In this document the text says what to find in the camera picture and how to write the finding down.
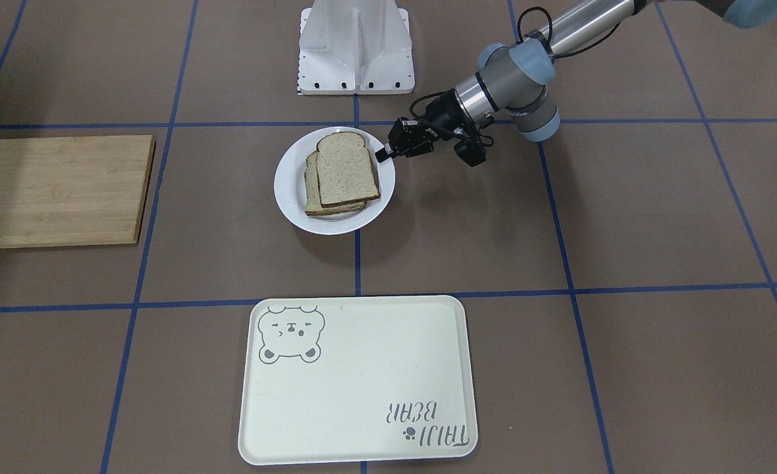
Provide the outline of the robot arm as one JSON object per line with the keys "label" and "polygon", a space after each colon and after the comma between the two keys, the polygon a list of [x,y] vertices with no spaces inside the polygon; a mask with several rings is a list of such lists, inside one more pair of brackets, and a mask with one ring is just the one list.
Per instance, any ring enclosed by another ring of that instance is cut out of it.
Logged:
{"label": "robot arm", "polygon": [[533,143],[550,138],[560,126],[560,111],[549,96],[557,60],[577,56],[607,40],[645,1],[581,1],[545,26],[521,31],[512,45],[491,44],[479,54],[477,70],[454,88],[419,98],[425,110],[410,106],[398,118],[377,162],[433,152],[439,141],[454,141],[454,152],[469,166],[485,162],[493,139],[483,129],[506,111],[518,132]]}

